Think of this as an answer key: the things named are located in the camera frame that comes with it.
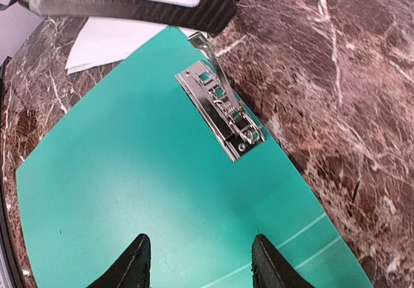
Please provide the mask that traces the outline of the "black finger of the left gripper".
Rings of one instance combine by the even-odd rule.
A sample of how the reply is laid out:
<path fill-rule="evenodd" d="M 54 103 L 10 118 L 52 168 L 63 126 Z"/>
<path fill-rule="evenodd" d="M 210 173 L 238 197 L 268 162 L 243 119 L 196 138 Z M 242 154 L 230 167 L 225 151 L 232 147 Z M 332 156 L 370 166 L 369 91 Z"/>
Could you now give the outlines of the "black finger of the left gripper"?
<path fill-rule="evenodd" d="M 39 16 L 110 17 L 221 33 L 235 16 L 232 0 L 200 0 L 195 7 L 152 0 L 10 0 Z"/>

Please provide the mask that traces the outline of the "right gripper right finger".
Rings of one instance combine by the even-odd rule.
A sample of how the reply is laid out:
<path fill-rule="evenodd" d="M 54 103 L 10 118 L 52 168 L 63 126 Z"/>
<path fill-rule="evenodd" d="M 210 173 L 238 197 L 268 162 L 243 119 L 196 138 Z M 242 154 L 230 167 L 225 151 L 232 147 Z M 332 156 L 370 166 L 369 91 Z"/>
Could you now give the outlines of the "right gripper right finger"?
<path fill-rule="evenodd" d="M 264 234 L 256 235 L 252 244 L 252 281 L 260 288 L 313 287 Z"/>

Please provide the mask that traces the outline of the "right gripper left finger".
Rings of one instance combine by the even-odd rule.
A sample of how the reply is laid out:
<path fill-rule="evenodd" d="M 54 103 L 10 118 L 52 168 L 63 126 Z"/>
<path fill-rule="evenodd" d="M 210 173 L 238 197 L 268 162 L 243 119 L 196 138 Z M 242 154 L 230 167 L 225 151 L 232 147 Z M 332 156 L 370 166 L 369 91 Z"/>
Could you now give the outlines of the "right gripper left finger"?
<path fill-rule="evenodd" d="M 88 287 L 150 287 L 151 243 L 139 234 L 115 262 Z"/>

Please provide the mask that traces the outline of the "green plastic folder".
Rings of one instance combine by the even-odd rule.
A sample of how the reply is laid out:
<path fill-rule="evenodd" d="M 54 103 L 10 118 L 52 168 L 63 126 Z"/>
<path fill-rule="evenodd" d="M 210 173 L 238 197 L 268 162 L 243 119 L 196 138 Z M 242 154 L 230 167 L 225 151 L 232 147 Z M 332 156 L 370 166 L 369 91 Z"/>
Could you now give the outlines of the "green plastic folder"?
<path fill-rule="evenodd" d="M 16 173 L 39 287 L 86 287 L 141 233 L 152 287 L 251 287 L 264 234 L 315 287 L 369 278 L 277 142 L 232 162 L 175 79 L 202 59 L 167 28 L 90 90 Z"/>

